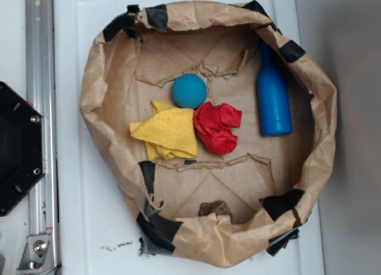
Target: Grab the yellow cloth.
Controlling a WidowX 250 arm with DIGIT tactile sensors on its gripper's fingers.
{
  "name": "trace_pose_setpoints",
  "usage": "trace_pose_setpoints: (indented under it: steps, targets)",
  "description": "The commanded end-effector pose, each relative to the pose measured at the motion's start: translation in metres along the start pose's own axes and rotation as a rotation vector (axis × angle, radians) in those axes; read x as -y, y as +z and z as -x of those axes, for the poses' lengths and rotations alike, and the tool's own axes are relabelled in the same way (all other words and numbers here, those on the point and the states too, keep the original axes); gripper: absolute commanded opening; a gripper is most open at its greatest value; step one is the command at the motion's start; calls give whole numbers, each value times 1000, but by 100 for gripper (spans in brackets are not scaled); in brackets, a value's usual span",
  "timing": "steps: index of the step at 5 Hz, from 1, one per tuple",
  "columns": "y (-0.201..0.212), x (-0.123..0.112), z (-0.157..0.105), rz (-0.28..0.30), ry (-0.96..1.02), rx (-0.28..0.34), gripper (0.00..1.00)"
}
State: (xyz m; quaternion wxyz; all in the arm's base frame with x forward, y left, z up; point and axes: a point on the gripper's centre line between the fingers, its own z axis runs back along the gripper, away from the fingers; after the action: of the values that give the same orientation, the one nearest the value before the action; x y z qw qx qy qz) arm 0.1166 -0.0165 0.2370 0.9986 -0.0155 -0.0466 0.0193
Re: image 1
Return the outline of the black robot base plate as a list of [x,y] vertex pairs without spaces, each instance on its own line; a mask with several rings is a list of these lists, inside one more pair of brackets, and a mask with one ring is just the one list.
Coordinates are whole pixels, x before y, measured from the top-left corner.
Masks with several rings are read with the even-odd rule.
[[43,117],[1,82],[1,216],[44,176]]

